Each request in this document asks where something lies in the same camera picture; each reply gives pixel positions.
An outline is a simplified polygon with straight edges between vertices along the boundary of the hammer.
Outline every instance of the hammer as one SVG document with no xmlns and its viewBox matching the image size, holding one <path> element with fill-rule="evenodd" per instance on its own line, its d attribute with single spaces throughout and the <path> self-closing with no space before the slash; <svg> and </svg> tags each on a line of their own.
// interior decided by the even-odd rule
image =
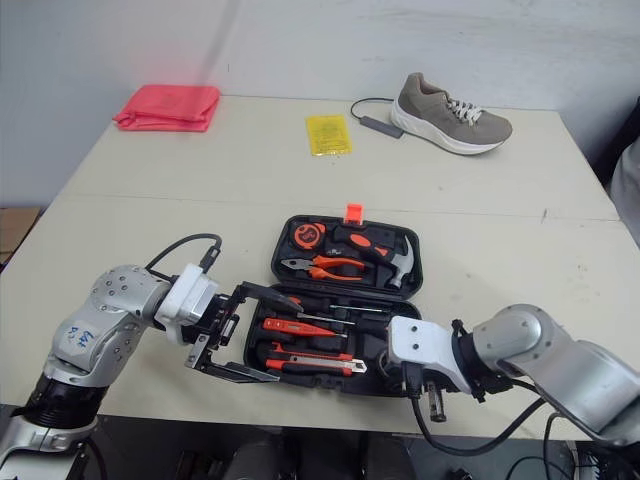
<svg viewBox="0 0 640 480">
<path fill-rule="evenodd" d="M 391 265 L 396 267 L 396 274 L 389 280 L 389 284 L 397 289 L 402 287 L 402 278 L 413 268 L 413 248 L 411 248 L 411 243 L 406 236 L 404 241 L 407 243 L 407 254 L 400 255 L 396 252 L 390 261 Z"/>
<path fill-rule="evenodd" d="M 389 284 L 397 289 L 402 287 L 402 277 L 413 268 L 413 248 L 411 248 L 411 243 L 409 243 L 409 238 L 407 238 L 406 235 L 404 237 L 404 241 L 407 243 L 406 255 L 400 255 L 382 245 L 375 245 L 373 241 L 366 236 L 366 232 L 354 232 L 351 229 L 340 226 L 333 230 L 333 240 L 335 242 L 348 242 L 362 253 L 396 267 L 396 273 L 393 278 L 389 280 Z"/>
</svg>

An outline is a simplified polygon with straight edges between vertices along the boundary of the tabletop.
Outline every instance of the tabletop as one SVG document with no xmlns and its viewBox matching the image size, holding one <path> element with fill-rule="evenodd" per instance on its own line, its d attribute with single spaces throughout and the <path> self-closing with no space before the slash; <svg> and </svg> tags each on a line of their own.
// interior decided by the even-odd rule
<svg viewBox="0 0 640 480">
<path fill-rule="evenodd" d="M 426 319 L 468 327 L 506 305 L 536 304 L 574 338 L 640 368 L 640 255 L 554 112 L 495 110 L 514 134 L 480 157 L 418 138 L 396 140 L 348 120 L 353 153 L 312 157 L 305 117 L 347 115 L 346 102 L 223 97 L 204 134 L 131 133 L 109 126 L 0 277 L 0 400 L 22 404 L 59 323 L 104 270 L 144 264 L 173 240 L 224 239 L 210 276 L 230 293 L 276 282 L 269 262 L 295 214 L 368 220 L 420 237 L 424 283 L 411 298 Z M 384 115 L 384 106 L 370 112 Z M 201 245 L 164 261 L 179 272 Z M 220 362 L 241 361 L 253 301 Z M 102 413 L 189 421 L 417 432 L 404 399 L 284 384 L 235 385 L 183 366 L 189 347 L 149 330 L 110 388 Z M 478 405 L 445 394 L 436 434 L 493 436 L 534 399 L 511 390 Z M 515 433 L 540 438 L 549 409 Z M 584 438 L 559 422 L 556 438 Z"/>
</svg>

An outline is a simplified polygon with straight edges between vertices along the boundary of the gray sneaker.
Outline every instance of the gray sneaker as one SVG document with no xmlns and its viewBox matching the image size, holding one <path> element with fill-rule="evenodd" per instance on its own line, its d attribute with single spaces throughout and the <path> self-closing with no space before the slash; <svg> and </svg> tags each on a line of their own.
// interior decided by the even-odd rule
<svg viewBox="0 0 640 480">
<path fill-rule="evenodd" d="M 496 148 L 513 130 L 506 118 L 452 99 L 446 91 L 425 82 L 421 73 L 407 77 L 400 96 L 393 102 L 391 122 L 461 155 Z"/>
</svg>

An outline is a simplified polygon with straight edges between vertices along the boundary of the tape measure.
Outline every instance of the tape measure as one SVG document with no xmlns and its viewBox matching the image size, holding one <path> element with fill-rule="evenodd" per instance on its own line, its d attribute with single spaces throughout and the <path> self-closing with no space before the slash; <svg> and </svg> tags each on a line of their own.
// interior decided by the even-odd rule
<svg viewBox="0 0 640 480">
<path fill-rule="evenodd" d="M 293 232 L 293 243 L 302 250 L 313 250 L 322 241 L 326 227 L 322 223 L 304 223 Z"/>
</svg>

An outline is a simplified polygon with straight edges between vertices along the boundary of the floor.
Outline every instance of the floor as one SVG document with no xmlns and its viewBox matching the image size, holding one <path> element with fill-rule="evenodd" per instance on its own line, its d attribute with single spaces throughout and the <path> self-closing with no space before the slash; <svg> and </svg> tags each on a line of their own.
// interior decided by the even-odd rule
<svg viewBox="0 0 640 480">
<path fill-rule="evenodd" d="M 6 421 L 9 408 L 0 413 Z M 229 460 L 243 444 L 266 440 L 273 435 L 285 434 L 295 438 L 295 443 L 316 452 L 313 470 L 317 478 L 322 478 L 318 468 L 328 465 L 336 458 L 348 458 L 355 469 L 362 445 L 361 432 L 319 429 L 258 428 L 249 425 L 207 424 L 149 420 L 138 418 L 101 416 L 98 430 L 93 435 L 101 449 L 109 470 L 110 479 L 138 480 L 153 478 L 173 480 L 183 451 L 206 453 L 221 460 Z M 447 443 L 469 447 L 480 443 L 477 439 L 447 437 Z M 489 454 L 460 458 L 434 450 L 424 440 L 417 437 L 401 437 L 408 448 L 411 462 L 421 480 L 445 480 L 451 470 L 463 468 L 475 480 L 503 479 L 510 466 L 520 457 L 541 455 L 542 442 L 536 440 L 508 440 Z M 570 471 L 571 459 L 564 442 L 551 442 L 553 462 Z M 338 477 L 325 474 L 325 478 Z M 95 464 L 91 462 L 86 472 L 86 480 L 98 479 Z M 343 476 L 345 480 L 353 478 Z M 522 463 L 512 476 L 512 480 L 534 480 L 544 478 L 542 462 L 533 460 Z M 553 472 L 553 479 L 560 479 L 560 473 Z"/>
</svg>

